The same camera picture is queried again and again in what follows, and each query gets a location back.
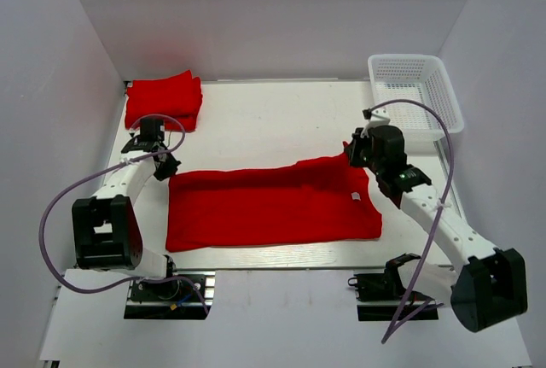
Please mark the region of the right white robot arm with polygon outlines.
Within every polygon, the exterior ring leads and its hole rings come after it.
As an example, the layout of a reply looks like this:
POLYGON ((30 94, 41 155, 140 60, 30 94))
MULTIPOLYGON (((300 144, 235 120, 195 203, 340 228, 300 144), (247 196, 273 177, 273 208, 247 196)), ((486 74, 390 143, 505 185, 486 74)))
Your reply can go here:
POLYGON ((442 205, 431 179, 407 162, 404 136, 397 127, 358 127, 345 153, 351 166, 368 168, 375 175, 380 192, 433 237, 453 267, 448 272, 423 266, 416 282, 413 273, 401 267, 418 265, 421 256, 401 254, 381 273, 349 279, 360 301, 419 301, 420 309, 443 302, 472 332, 527 311, 522 255, 513 248, 498 248, 442 205))

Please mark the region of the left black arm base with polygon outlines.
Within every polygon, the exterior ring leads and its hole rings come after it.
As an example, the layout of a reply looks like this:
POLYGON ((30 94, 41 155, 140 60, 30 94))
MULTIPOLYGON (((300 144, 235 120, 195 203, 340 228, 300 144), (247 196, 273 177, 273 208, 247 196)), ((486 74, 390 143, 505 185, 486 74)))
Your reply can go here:
POLYGON ((205 320, 212 307, 215 272, 190 272, 184 281, 131 283, 125 303, 127 320, 205 320))

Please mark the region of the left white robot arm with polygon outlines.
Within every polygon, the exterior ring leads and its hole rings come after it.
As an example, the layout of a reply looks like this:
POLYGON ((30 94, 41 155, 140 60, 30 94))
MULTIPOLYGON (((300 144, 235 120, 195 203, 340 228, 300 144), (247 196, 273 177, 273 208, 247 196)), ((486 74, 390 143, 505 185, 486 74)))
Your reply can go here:
POLYGON ((180 289, 173 260, 144 247, 134 212, 149 179, 165 181, 177 173, 180 161, 165 145, 170 118, 149 114, 134 123, 131 139, 121 150, 119 167, 91 197, 72 207, 77 265, 82 269, 125 272, 152 278, 151 289, 170 299, 180 289))

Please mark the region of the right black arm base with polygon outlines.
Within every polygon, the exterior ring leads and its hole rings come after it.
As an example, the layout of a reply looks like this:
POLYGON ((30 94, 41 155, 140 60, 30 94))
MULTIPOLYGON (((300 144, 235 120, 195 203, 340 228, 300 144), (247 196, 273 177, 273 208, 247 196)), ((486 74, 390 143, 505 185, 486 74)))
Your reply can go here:
MULTIPOLYGON (((356 293, 359 322, 388 322, 392 319, 405 291, 401 283, 394 281, 388 272, 357 273, 347 280, 348 286, 356 293)), ((413 291, 399 318, 402 319, 416 310, 428 298, 420 292, 413 291)), ((427 305, 424 311, 416 314, 411 321, 438 320, 439 313, 433 305, 435 301, 431 301, 431 304, 427 305)))

